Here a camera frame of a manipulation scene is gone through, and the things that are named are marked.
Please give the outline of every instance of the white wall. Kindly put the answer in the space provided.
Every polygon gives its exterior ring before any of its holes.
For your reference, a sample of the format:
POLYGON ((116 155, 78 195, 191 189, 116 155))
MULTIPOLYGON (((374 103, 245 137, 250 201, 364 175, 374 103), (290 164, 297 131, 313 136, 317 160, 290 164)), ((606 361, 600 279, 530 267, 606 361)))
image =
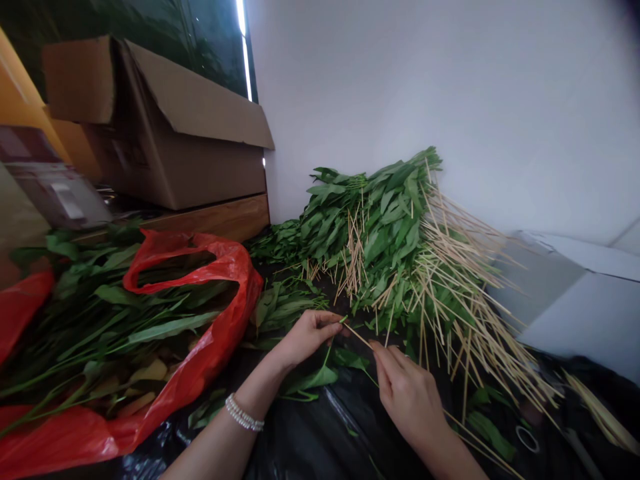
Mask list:
POLYGON ((611 0, 245 0, 271 220, 316 166, 436 145, 444 192, 506 232, 607 244, 640 215, 640 75, 611 0))

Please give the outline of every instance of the wooden surface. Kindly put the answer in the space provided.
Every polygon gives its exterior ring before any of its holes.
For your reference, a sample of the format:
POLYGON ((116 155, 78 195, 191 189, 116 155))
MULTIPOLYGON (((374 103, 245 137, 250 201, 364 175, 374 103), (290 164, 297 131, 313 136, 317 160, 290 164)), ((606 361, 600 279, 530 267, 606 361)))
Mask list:
MULTIPOLYGON (((186 213, 169 213, 144 221, 141 227, 159 231, 213 233, 243 242, 260 233, 268 224, 269 208, 267 195, 264 194, 186 213)), ((105 233, 102 231, 78 239, 82 243, 98 243, 104 240, 105 233)))

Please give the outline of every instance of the wrist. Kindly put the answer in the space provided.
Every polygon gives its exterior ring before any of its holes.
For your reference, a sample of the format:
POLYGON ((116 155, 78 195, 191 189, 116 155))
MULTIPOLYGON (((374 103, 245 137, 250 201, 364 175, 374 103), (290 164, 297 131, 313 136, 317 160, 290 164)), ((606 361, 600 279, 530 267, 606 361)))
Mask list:
POLYGON ((262 362, 276 377, 284 378, 288 373, 296 368, 296 364, 294 364, 294 362, 286 360, 286 358, 279 354, 277 347, 266 354, 262 362))
POLYGON ((464 458, 465 446, 453 430, 447 429, 439 438, 423 442, 414 450, 435 478, 449 479, 456 478, 455 472, 458 462, 464 458))

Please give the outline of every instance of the black plastic sheet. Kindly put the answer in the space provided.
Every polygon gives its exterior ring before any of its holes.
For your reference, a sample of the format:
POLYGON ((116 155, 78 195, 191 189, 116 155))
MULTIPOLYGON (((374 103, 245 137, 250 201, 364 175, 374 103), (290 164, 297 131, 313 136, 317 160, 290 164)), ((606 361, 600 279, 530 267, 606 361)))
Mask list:
MULTIPOLYGON (((258 360, 257 352, 238 351, 226 374, 211 388, 226 384, 230 390, 236 389, 258 360)), ((576 373, 592 390, 604 390, 607 396, 621 400, 620 404, 608 402, 616 414, 619 410, 633 410, 633 405, 640 401, 636 386, 586 359, 562 364, 555 360, 551 362, 576 373), (600 382, 598 388, 589 382, 594 378, 600 382)), ((451 386, 445 371, 436 371, 436 380, 443 405, 459 418, 460 406, 457 401, 452 402, 454 398, 461 398, 459 392, 453 394, 458 385, 451 386)), ((579 433, 604 478, 626 479, 637 474, 638 457, 610 444, 579 398, 568 390, 565 395, 561 408, 554 411, 554 419, 562 428, 573 428, 579 433)), ((176 412, 136 452, 122 458, 117 478, 158 478, 195 438, 197 432, 187 428, 187 418, 198 404, 195 402, 176 412)), ((545 420, 533 429, 539 444, 539 452, 533 453, 520 442, 516 433, 516 427, 521 425, 519 412, 494 402, 483 409, 483 414, 516 447, 517 454, 511 465, 527 480, 591 478, 573 448, 550 421, 545 420)), ((629 419, 619 418, 632 433, 637 430, 633 415, 629 419)), ((473 450, 472 453, 490 478, 511 478, 494 463, 473 450)), ((338 382, 323 387, 315 402, 284 399, 274 402, 266 418, 265 431, 258 435, 245 478, 393 480, 431 476, 396 430, 371 380, 362 372, 341 369, 338 382)))

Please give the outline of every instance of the pearl bracelet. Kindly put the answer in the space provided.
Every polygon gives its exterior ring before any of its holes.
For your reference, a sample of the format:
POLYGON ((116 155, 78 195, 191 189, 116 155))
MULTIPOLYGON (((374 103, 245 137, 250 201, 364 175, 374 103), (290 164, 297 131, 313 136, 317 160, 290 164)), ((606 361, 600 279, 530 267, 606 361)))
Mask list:
POLYGON ((238 407, 238 404, 233 399, 233 394, 227 397, 225 405, 232 418, 243 428, 254 432, 261 432, 264 429, 265 423, 263 421, 254 420, 238 407))

